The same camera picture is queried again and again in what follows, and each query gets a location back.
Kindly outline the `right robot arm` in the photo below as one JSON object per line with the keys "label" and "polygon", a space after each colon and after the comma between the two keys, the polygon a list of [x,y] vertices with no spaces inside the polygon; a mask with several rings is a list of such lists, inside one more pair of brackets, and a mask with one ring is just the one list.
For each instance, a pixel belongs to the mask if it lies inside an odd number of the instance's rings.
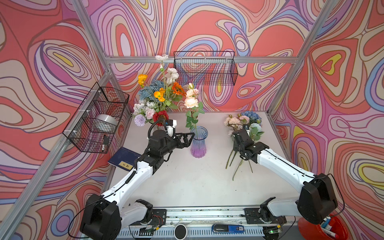
{"label": "right robot arm", "polygon": [[258,218],[270,223],[278,217],[300,216],[318,225],[338,207],[333,183],[325,174],[306,171],[279,156],[266,144],[255,143],[245,129],[232,133],[233,150],[244,161],[252,161],[277,174],[298,193],[296,198],[271,197],[259,208]]}

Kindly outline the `purple blue glass vase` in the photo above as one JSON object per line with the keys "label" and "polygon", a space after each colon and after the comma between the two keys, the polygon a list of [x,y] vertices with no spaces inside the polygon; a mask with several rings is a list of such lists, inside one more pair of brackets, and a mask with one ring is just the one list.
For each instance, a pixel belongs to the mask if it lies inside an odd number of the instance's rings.
{"label": "purple blue glass vase", "polygon": [[191,130],[194,133],[193,141],[191,143],[191,154],[195,158],[202,158],[207,153],[206,138],[208,137],[208,130],[205,127],[197,126]]}

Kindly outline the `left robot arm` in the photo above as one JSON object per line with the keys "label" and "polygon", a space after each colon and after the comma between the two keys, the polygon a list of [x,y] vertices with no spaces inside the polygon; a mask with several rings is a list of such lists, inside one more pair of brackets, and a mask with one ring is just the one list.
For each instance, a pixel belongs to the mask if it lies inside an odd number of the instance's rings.
{"label": "left robot arm", "polygon": [[148,145],[134,162],[134,167],[116,185],[100,196],[91,195],[86,202],[80,232],[93,240],[114,240],[120,230],[140,223],[155,228],[163,224],[153,214],[153,205],[139,199],[125,206],[131,195],[170,157],[173,150],[188,148],[195,133],[176,133],[175,120],[161,120],[163,129],[148,130]]}

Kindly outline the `red flower with leaf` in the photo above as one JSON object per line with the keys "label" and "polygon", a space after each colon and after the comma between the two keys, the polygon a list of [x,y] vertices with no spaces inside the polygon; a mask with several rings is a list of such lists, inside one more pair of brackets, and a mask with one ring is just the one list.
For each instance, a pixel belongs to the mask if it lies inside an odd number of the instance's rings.
{"label": "red flower with leaf", "polygon": [[167,111],[155,112],[155,114],[153,115],[153,122],[157,123],[159,127],[164,126],[167,120],[169,120],[169,115]]}

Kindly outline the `white poppy stem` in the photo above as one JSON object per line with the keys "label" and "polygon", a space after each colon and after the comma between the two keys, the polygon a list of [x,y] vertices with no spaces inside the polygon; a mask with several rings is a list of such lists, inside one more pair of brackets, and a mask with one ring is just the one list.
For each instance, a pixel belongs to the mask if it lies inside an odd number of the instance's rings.
{"label": "white poppy stem", "polygon": [[172,86],[179,78],[179,73],[175,68],[166,68],[165,62],[169,59],[168,55],[156,55],[155,59],[160,62],[160,72],[164,77],[165,86]]}

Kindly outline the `orange sunflower stem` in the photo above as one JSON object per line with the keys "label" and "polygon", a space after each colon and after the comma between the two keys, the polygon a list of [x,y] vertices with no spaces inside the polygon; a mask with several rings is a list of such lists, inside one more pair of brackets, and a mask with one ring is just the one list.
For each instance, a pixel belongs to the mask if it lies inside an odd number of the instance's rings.
{"label": "orange sunflower stem", "polygon": [[172,85],[172,91],[173,91],[173,94],[174,95],[177,95],[177,96],[182,96],[182,97],[185,97],[186,96],[186,92],[185,90],[183,89],[183,87],[177,83],[177,82],[174,82],[173,85]]}

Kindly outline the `orange poppy stem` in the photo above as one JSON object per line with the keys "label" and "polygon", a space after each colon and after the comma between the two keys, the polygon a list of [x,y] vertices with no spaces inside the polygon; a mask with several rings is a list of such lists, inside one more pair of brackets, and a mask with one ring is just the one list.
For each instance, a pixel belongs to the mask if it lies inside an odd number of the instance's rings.
{"label": "orange poppy stem", "polygon": [[148,76],[140,74],[138,76],[138,83],[141,87],[139,90],[139,103],[143,104],[144,102],[165,102],[165,83],[159,80],[153,80],[149,85],[147,84]]}

